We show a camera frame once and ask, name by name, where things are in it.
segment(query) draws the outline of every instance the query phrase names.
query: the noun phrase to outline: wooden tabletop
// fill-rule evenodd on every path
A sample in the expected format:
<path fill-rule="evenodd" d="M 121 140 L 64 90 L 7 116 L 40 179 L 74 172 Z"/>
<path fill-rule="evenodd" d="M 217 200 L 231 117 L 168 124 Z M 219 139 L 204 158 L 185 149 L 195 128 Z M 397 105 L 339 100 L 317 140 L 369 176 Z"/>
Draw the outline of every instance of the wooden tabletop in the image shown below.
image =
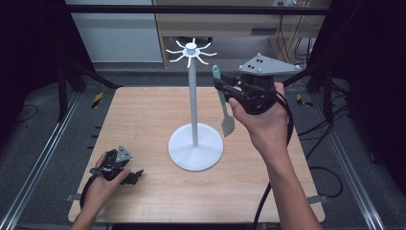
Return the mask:
<path fill-rule="evenodd" d="M 215 128 L 223 136 L 222 116 L 215 89 L 197 88 L 198 122 Z M 168 140 L 176 129 L 190 122 L 187 87 L 123 87 L 117 90 L 78 193 L 101 154 L 119 145 L 134 155 L 125 167 L 133 172 L 144 170 L 144 174 L 135 186 L 119 186 L 101 210 L 97 222 L 253 222 L 269 180 L 247 130 L 236 120 L 235 131 L 223 138 L 224 151 L 220 160 L 204 172 L 187 172 L 170 159 Z M 305 194 L 317 195 L 296 131 L 288 150 Z M 322 205 L 316 203 L 311 207 L 318 220 L 324 220 Z M 79 202 L 75 201 L 69 220 L 75 220 L 79 210 Z M 259 222 L 278 221 L 271 192 Z"/>

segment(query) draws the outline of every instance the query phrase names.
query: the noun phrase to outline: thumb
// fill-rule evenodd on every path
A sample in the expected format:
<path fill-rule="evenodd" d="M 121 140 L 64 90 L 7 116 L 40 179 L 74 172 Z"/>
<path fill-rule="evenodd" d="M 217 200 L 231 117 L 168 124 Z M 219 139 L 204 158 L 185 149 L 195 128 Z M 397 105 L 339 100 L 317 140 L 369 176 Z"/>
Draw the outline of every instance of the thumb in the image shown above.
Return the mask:
<path fill-rule="evenodd" d="M 228 103 L 230 104 L 230 107 L 233 110 L 233 116 L 241 123 L 243 123 L 243 121 L 245 120 L 244 118 L 248 115 L 245 112 L 244 107 L 242 107 L 242 105 L 234 98 L 230 98 Z"/>

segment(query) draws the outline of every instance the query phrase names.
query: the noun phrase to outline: aluminum rail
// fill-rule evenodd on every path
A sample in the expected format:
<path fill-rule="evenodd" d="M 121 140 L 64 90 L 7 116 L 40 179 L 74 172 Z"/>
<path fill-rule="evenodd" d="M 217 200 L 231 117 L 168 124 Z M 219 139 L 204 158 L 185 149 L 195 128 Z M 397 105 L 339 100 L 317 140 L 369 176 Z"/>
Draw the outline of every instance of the aluminum rail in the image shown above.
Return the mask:
<path fill-rule="evenodd" d="M 311 95 L 311 99 L 315 104 L 316 109 L 319 112 L 319 115 L 324 118 L 324 113 L 322 109 L 322 102 L 320 97 Z M 352 190 L 352 193 L 355 197 L 355 200 L 358 203 L 358 206 L 361 210 L 362 215 L 364 216 L 365 222 L 368 224 L 368 227 L 371 230 L 384 230 L 385 226 L 376 211 L 370 196 L 368 195 L 367 190 L 364 187 L 364 184 L 361 181 L 358 173 L 356 172 L 354 166 L 352 165 L 346 150 L 338 138 L 337 133 L 334 129 L 329 134 L 330 143 L 334 149 L 335 156 L 337 157 L 338 163 L 343 170 L 344 175 L 346 176 L 349 186 Z"/>
<path fill-rule="evenodd" d="M 75 111 L 75 108 L 79 101 L 79 96 L 80 93 L 74 93 L 74 96 L 69 104 L 70 109 L 68 110 L 65 118 L 61 122 L 56 124 L 56 127 L 53 133 L 51 134 L 51 137 L 48 139 L 47 144 L 45 145 L 38 159 L 36 160 L 36 163 L 33 169 L 31 170 L 30 175 L 24 182 L 24 185 L 20 189 L 20 192 L 18 193 L 8 212 L 1 219 L 0 221 L 1 230 L 14 229 L 15 225 L 17 224 L 31 195 L 34 192 L 36 185 L 39 182 L 39 179 L 41 178 L 41 175 L 43 174 L 46 166 L 48 165 L 49 160 L 51 159 L 55 151 L 56 145 L 59 142 L 60 137 L 65 131 L 65 128 L 67 127 L 72 117 L 72 114 Z"/>

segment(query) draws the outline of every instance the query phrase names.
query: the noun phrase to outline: green handle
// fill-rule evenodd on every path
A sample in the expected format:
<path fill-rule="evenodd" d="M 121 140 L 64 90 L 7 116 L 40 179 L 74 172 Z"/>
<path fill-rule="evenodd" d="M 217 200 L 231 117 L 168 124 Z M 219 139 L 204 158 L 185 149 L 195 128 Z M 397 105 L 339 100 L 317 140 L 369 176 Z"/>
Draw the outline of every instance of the green handle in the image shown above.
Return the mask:
<path fill-rule="evenodd" d="M 220 69 L 216 65 L 213 66 L 213 77 L 221 80 Z M 220 98 L 221 105 L 225 105 L 226 99 L 224 97 L 224 92 L 221 90 L 217 90 L 217 93 L 218 93 L 218 98 Z"/>

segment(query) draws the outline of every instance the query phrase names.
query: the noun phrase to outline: black curtain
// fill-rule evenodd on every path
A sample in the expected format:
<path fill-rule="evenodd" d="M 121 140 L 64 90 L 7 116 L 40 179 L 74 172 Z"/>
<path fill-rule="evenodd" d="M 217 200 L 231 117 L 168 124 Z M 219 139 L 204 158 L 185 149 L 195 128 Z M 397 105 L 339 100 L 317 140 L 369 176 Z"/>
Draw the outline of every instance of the black curtain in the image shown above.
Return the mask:
<path fill-rule="evenodd" d="M 27 95 L 56 82 L 62 63 L 95 71 L 71 13 L 45 11 L 46 4 L 65 6 L 63 0 L 0 2 L 0 145 Z"/>
<path fill-rule="evenodd" d="M 334 78 L 350 83 L 349 104 L 355 121 L 377 162 L 386 165 L 406 195 L 405 9 L 403 0 L 364 1 L 327 66 Z M 333 22 L 327 18 L 326 23 Z M 321 31 L 320 53 L 326 48 L 326 37 L 331 33 Z"/>

